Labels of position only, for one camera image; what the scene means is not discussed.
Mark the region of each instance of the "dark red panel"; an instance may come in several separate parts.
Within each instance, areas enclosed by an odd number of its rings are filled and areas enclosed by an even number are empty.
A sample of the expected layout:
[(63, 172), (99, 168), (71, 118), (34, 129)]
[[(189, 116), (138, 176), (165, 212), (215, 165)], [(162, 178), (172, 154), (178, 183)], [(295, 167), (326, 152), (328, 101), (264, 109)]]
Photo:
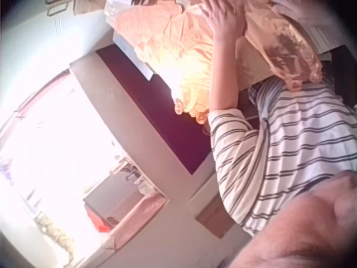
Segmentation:
[(177, 115), (171, 92), (160, 76), (147, 81), (116, 45), (97, 51), (143, 114), (177, 158), (193, 174), (210, 152), (210, 140), (202, 126), (188, 114)]

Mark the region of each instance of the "orange plastic bag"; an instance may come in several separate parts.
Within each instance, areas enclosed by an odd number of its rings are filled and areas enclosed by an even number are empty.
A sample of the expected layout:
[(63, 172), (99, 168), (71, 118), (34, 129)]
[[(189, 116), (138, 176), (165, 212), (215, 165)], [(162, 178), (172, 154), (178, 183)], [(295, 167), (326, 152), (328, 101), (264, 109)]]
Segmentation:
[[(189, 113), (203, 124), (209, 112), (213, 33), (198, 14), (198, 1), (185, 11), (173, 1), (133, 7), (118, 15), (114, 28), (169, 85), (176, 113)], [(240, 90), (273, 74), (290, 90), (322, 78), (311, 46), (267, 0), (245, 0), (245, 12), (248, 31), (237, 42)]]

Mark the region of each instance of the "skin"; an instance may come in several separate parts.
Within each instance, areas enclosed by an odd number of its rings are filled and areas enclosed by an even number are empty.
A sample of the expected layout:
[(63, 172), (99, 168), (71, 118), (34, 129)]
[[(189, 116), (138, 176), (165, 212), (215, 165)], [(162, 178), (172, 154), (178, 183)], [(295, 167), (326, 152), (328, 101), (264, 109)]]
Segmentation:
[(233, 8), (228, 0), (204, 0), (201, 11), (214, 34), (210, 111), (236, 108), (239, 89), (235, 43), (247, 27), (243, 6)]
[[(243, 7), (233, 8), (227, 0), (204, 0), (202, 13), (214, 33), (210, 110), (235, 108), (234, 55), (235, 43), (246, 29)], [(321, 260), (333, 264), (357, 232), (356, 182), (354, 171), (343, 171), (295, 197), (241, 251), (231, 268), (320, 267)]]
[(290, 201), (233, 261), (239, 267), (337, 262), (357, 235), (357, 177), (343, 171)]

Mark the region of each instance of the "person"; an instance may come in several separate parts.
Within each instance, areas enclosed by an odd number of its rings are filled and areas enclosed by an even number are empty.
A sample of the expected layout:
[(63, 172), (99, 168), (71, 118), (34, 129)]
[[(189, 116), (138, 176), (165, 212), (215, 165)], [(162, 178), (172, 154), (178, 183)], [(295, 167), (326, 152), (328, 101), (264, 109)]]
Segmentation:
[(230, 268), (357, 267), (356, 185), (356, 173), (343, 171), (298, 195), (242, 249)]
[[(310, 1), (305, 2), (309, 8)], [(255, 236), (303, 193), (356, 169), (357, 121), (334, 93), (333, 77), (324, 72), (320, 83), (305, 82), (299, 92), (290, 92), (276, 76), (253, 85), (249, 96), (260, 119), (259, 130), (253, 129), (236, 108), (234, 55), (236, 40), (247, 27), (243, 5), (234, 8), (228, 0), (204, 0), (201, 10), (214, 34), (208, 119), (220, 195), (230, 216)], [(312, 204), (304, 205), (307, 213)], [(303, 212), (295, 213), (317, 217), (320, 223), (320, 217), (328, 216), (318, 209), (315, 214)]]

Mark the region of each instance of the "white wall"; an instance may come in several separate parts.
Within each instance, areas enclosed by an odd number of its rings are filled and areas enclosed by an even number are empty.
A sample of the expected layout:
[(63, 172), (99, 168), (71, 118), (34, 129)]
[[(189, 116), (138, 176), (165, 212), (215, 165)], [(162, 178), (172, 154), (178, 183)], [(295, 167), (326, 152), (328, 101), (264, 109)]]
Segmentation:
[(195, 220), (197, 209), (190, 208), (192, 204), (202, 207), (197, 196), (195, 202), (190, 202), (196, 192), (207, 205), (218, 191), (199, 191), (214, 173), (212, 156), (194, 175), (189, 174), (98, 54), (79, 59), (71, 64), (71, 70), (114, 137), (170, 200), (147, 227), (102, 267), (211, 268), (243, 247), (249, 236), (240, 227), (234, 226), (220, 240)]
[(47, 17), (45, 1), (21, 2), (1, 32), (0, 126), (34, 91), (88, 52), (112, 44), (113, 29), (101, 11)]

